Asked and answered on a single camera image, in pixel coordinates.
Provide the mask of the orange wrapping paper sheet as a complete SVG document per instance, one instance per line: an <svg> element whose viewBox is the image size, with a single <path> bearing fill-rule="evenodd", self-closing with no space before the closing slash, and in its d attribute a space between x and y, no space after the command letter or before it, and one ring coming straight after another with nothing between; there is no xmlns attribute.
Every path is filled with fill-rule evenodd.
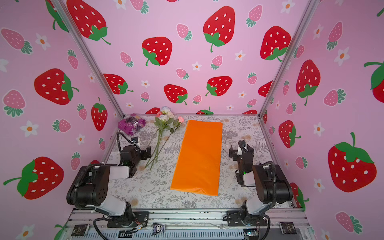
<svg viewBox="0 0 384 240"><path fill-rule="evenodd" d="M189 120L171 190L219 195L223 123Z"/></svg>

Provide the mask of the fake pink rose stem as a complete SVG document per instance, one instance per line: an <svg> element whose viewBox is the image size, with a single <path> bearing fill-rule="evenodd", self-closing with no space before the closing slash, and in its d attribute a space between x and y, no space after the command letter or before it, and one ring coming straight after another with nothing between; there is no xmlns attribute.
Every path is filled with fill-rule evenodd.
<svg viewBox="0 0 384 240"><path fill-rule="evenodd" d="M164 132L169 131L170 132L170 136L171 136L172 134L174 134L181 127L183 122L184 122L183 118L170 118L169 117L169 120L167 122L168 126L166 127Z"/></svg>

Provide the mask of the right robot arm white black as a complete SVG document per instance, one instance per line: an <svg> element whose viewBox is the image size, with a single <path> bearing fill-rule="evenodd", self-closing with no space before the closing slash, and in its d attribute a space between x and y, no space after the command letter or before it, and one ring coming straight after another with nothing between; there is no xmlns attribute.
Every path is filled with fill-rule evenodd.
<svg viewBox="0 0 384 240"><path fill-rule="evenodd" d="M223 220L231 227L268 225L266 212L293 198L293 190L282 169L271 161L255 165L254 149L245 141L239 141L236 150L231 147L229 157L238 164L235 170L238 184L255 188L256 195L244 201L239 210L228 211Z"/></svg>

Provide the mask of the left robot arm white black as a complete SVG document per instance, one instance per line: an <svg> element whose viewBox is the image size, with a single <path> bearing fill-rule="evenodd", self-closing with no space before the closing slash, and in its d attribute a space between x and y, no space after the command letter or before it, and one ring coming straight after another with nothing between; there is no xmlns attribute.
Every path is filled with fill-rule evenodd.
<svg viewBox="0 0 384 240"><path fill-rule="evenodd" d="M134 177L140 161L152 157L152 149L143 149L137 138L128 139L122 132L117 133L120 154L119 164L89 164L81 167L68 193L67 203L78 210L90 210L102 214L94 220L107 221L108 228L128 227L135 230L145 227L149 212L134 212L129 202L108 194L109 182Z"/></svg>

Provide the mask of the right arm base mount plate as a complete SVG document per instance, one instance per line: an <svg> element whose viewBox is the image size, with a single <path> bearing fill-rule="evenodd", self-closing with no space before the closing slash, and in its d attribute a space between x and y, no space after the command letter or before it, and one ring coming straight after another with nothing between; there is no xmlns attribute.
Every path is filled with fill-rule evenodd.
<svg viewBox="0 0 384 240"><path fill-rule="evenodd" d="M266 227L268 225L265 217L249 215L240 210L227 211L222 220L230 227Z"/></svg>

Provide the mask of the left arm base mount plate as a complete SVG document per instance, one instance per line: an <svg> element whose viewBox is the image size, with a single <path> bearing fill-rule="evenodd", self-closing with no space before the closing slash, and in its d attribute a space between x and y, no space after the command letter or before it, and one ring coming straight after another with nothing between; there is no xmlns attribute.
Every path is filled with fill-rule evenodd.
<svg viewBox="0 0 384 240"><path fill-rule="evenodd" d="M139 211L125 213L123 216L110 217L107 228L135 228L146 227L148 224L150 212Z"/></svg>

